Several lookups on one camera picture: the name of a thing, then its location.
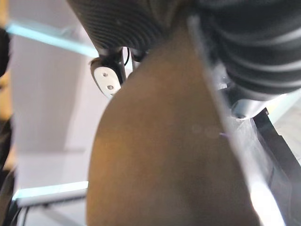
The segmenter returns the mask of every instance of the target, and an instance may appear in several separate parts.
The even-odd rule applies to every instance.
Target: blurry object
[[[13,197],[15,176],[13,171],[3,170],[11,148],[11,120],[0,122],[0,225],[5,220]]]
[[[180,7],[193,3],[68,2],[99,56],[122,46],[133,52],[152,49],[169,33]],[[193,34],[197,45],[204,45],[208,57],[213,56],[213,67],[217,62],[225,66],[231,82],[225,93],[229,95],[228,105],[234,117],[252,118],[271,100],[301,88],[300,12],[298,0],[199,0],[190,10],[194,20],[190,26],[202,33]]]
[[[236,153],[241,164],[245,182],[249,187],[252,205],[262,222],[261,225],[285,225],[286,219],[279,204],[286,205],[290,201],[290,197],[287,196],[281,200],[270,187],[270,181],[274,175],[277,175],[273,178],[275,183],[281,183],[285,175],[274,158],[269,156],[269,150],[260,143],[260,136],[254,120],[236,120],[229,115],[227,123],[230,130],[233,131],[230,132],[229,139],[237,147],[233,149],[233,152]]]
[[[11,103],[11,76],[7,71],[0,78],[0,120],[6,121],[12,116],[12,103]]]
[[[301,225],[301,167],[291,149],[280,136],[267,115],[260,112],[254,122],[265,153],[273,161],[268,178],[283,218],[288,226]]]
[[[0,172],[2,171],[5,161],[8,157],[12,139],[12,128],[10,119],[1,122],[0,125]]]
[[[8,17],[8,1],[0,0],[0,26],[4,26]]]
[[[10,226],[8,221],[10,206],[14,192],[15,173],[13,171],[2,171],[0,173],[0,226]]]
[[[4,75],[9,60],[9,36],[8,33],[0,28],[0,77]]]

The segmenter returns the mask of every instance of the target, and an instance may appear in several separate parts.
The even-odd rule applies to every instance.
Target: black corrugated bellows
[[[220,57],[235,83],[266,94],[301,88],[301,1],[245,1],[219,10],[213,26]]]
[[[148,50],[161,28],[131,0],[68,0],[97,49]]]

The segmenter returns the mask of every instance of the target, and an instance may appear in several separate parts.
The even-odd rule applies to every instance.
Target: fluorescent light
[[[54,186],[26,188],[26,189],[17,190],[12,200],[21,199],[21,198],[31,198],[31,197],[37,197],[37,196],[49,195],[49,194],[61,194],[64,192],[78,191],[87,188],[88,188],[88,181],[81,181],[81,182],[54,185]]]
[[[98,57],[97,50],[88,45],[68,40],[59,36],[45,34],[43,32],[27,28],[25,26],[11,23],[6,28],[8,33],[19,35],[28,39],[40,41],[52,46],[63,48],[72,52],[80,53],[88,57]]]

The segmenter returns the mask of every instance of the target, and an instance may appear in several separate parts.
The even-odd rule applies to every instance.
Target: white wall
[[[86,180],[108,103],[90,74],[91,59],[17,36],[12,50],[18,186]]]

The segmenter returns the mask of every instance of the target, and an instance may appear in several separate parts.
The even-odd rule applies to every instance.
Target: black cable
[[[2,225],[14,225],[14,223],[16,224],[18,221],[18,216],[19,213],[21,212],[22,208],[18,208],[17,210],[9,210],[8,216],[5,218],[4,222]]]
[[[124,66],[127,65],[129,59],[130,59],[130,49],[127,47],[127,60],[124,63]]]
[[[30,207],[26,207],[25,213],[24,213],[24,217],[23,217],[23,223],[21,224],[22,226],[25,226],[26,223],[26,219],[27,219],[27,214],[29,211]]]

